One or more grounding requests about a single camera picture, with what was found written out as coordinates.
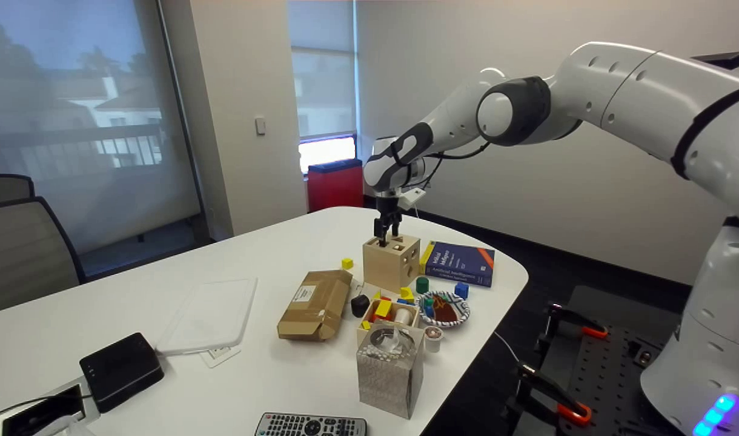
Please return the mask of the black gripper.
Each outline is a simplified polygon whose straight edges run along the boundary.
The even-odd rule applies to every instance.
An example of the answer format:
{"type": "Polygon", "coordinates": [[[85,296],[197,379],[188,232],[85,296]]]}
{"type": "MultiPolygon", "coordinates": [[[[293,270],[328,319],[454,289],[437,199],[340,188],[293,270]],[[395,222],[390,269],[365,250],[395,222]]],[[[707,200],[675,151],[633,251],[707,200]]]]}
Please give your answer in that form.
{"type": "Polygon", "coordinates": [[[394,194],[377,194],[373,197],[377,211],[380,214],[380,217],[377,217],[377,237],[380,244],[386,244],[386,235],[388,235],[388,222],[390,221],[390,235],[397,239],[400,237],[400,215],[406,211],[406,206],[400,204],[397,197],[394,194]]]}

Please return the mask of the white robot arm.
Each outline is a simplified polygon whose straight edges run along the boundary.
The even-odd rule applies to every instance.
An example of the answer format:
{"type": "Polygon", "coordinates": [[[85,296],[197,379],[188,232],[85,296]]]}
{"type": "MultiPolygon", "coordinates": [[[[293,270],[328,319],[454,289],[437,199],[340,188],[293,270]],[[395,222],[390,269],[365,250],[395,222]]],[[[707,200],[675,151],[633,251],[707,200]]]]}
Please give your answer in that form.
{"type": "Polygon", "coordinates": [[[730,207],[683,318],[642,370],[647,401],[686,436],[739,436],[739,77],[706,60],[587,42],[549,77],[486,67],[406,134],[373,144],[373,237],[397,235],[424,163],[472,141],[530,144],[591,124],[730,207]]]}

